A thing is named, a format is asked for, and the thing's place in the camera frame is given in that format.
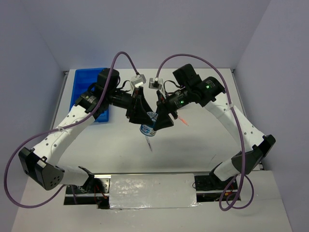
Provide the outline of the blue slime jar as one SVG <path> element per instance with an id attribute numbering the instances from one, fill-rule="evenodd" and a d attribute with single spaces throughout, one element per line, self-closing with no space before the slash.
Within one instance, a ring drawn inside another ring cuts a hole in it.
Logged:
<path id="1" fill-rule="evenodd" d="M 155 112 L 147 112 L 147 115 L 152 120 L 152 124 L 151 125 L 142 124 L 140 126 L 140 132 L 145 136 L 153 137 L 156 134 L 156 131 L 154 130 L 154 125 L 156 123 L 158 114 Z"/>

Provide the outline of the grey ballpoint pen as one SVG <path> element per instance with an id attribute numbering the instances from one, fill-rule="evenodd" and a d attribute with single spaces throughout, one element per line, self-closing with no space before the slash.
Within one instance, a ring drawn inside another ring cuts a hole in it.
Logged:
<path id="1" fill-rule="evenodd" d="M 153 151 L 153 149 L 152 149 L 152 146 L 151 146 L 151 143 L 150 143 L 149 137 L 148 137 L 148 136 L 145 136 L 145 138 L 146 138 L 146 141 L 147 141 L 148 147 L 149 147 L 150 151 L 152 152 L 152 151 Z"/>

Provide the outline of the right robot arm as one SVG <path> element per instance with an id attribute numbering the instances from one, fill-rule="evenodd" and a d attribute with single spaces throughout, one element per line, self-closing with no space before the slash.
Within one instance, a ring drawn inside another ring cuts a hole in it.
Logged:
<path id="1" fill-rule="evenodd" d="M 224 95 L 227 93 L 223 85 L 214 77 L 202 80 L 191 64 L 186 64 L 173 72 L 180 89 L 167 97 L 158 91 L 157 119 L 155 131 L 174 125 L 177 110 L 197 103 L 213 114 L 230 133 L 233 139 L 240 143 L 244 141 L 244 151 L 218 164 L 210 172 L 210 184 L 215 189 L 221 189 L 231 177 L 240 174 L 242 156 L 245 156 L 245 174 L 249 174 L 259 162 L 266 157 L 276 140 L 273 135 L 264 135 L 236 107 L 229 104 Z"/>

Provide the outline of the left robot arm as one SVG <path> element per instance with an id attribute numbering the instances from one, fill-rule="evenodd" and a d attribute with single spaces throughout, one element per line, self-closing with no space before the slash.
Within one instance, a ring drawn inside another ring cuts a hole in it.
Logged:
<path id="1" fill-rule="evenodd" d="M 58 162 L 78 135 L 108 109 L 110 105 L 126 109 L 126 117 L 133 124 L 152 124 L 143 87 L 146 79 L 137 74 L 130 80 L 131 90 L 118 87 L 120 74 L 117 70 L 103 69 L 87 91 L 82 93 L 55 132 L 46 136 L 32 149 L 19 151 L 24 172 L 42 186 L 52 190 L 58 185 L 76 185 L 82 192 L 91 192 L 99 180 L 86 168 L 60 167 Z"/>

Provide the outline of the orange ballpoint pen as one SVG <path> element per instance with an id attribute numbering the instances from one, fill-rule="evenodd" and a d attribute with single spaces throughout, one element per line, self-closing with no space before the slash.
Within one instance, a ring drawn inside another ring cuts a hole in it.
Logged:
<path id="1" fill-rule="evenodd" d="M 178 116 L 178 119 L 179 119 L 182 123 L 184 123 L 186 126 L 189 126 L 189 124 L 188 124 L 182 117 Z"/>

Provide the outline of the silver foil plate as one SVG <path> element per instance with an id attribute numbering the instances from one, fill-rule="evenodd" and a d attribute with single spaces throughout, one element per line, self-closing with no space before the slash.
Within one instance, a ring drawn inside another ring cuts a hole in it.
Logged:
<path id="1" fill-rule="evenodd" d="M 113 175 L 111 209 L 189 208 L 198 206 L 193 174 Z"/>

